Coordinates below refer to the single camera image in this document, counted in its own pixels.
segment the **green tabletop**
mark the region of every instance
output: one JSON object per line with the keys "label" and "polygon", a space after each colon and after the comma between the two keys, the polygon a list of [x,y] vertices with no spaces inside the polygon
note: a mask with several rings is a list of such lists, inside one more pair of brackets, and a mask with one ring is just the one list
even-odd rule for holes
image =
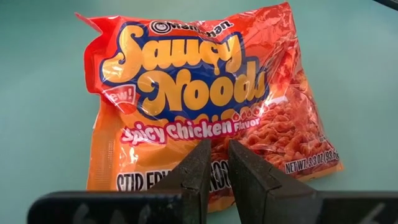
{"label": "green tabletop", "polygon": [[[83,190],[98,97],[83,51],[98,34],[73,15],[220,19],[280,1],[0,1],[0,223],[29,205]],[[345,171],[322,190],[398,190],[398,12],[371,0],[291,1],[303,66]],[[239,223],[236,208],[209,223]]]}

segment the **instant noodle package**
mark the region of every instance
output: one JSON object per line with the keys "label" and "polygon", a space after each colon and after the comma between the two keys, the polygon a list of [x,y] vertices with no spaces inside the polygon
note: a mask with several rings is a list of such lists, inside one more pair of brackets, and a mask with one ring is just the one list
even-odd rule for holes
{"label": "instant noodle package", "polygon": [[84,56],[87,89],[101,97],[88,190],[147,190],[206,138],[210,211],[234,202],[230,139],[300,180],[342,169],[288,3],[217,21],[79,17],[101,32]]}

